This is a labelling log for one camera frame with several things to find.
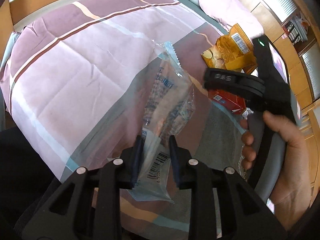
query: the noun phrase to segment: screen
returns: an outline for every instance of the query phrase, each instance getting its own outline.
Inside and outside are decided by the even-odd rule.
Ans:
[[[284,82],[288,83],[287,71],[285,69],[284,61],[282,60],[278,52],[275,50],[275,48],[271,45],[271,43],[269,43],[269,47],[272,55],[273,65],[275,66],[275,68],[283,78]]]

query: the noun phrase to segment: white sticker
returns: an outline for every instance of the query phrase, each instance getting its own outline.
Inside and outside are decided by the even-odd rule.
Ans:
[[[219,95],[216,95],[213,99],[215,99],[215,100],[219,101],[220,99],[222,99],[222,97],[221,97],[221,96],[219,96]]]
[[[235,43],[238,45],[239,49],[241,49],[243,54],[246,54],[250,51],[247,45],[244,43],[244,40],[240,37],[239,33],[233,34],[231,38],[235,41]]]

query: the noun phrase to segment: hand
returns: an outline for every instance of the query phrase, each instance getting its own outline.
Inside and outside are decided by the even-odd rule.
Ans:
[[[288,118],[265,111],[263,120],[271,130],[278,132],[287,142],[284,165],[270,199],[275,204],[275,216],[288,230],[299,220],[310,204],[308,150],[303,135]],[[240,124],[244,129],[248,129],[246,120],[241,120]],[[242,150],[244,156],[242,166],[250,169],[257,156],[251,147],[254,138],[247,131],[241,139],[245,144]]]

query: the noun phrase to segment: plastic snack wrapper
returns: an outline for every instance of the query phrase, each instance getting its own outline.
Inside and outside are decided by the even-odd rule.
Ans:
[[[257,67],[253,45],[239,24],[235,24],[228,35],[218,38],[201,56],[210,68],[239,72],[243,69],[250,74]]]
[[[169,136],[178,134],[195,110],[188,73],[181,68],[172,44],[165,42],[162,46],[162,60],[143,116],[143,163],[137,184],[129,190],[137,201],[172,201],[166,189]]]

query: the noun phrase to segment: finger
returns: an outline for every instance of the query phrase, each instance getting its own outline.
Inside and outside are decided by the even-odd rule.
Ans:
[[[246,158],[249,162],[253,162],[256,157],[257,154],[255,152],[255,150],[251,147],[251,146],[247,146],[245,145],[242,149],[242,155],[244,158]]]
[[[274,115],[269,111],[263,113],[263,120],[273,131],[278,132],[291,146],[302,147],[304,139],[298,127],[283,115]]]
[[[242,167],[246,170],[249,170],[252,168],[252,162],[249,162],[247,159],[242,160]]]
[[[249,126],[248,126],[248,121],[246,119],[241,119],[240,120],[240,125],[243,129],[246,129],[248,130],[249,129]]]
[[[249,131],[247,131],[241,136],[241,140],[245,145],[252,145],[253,135]]]

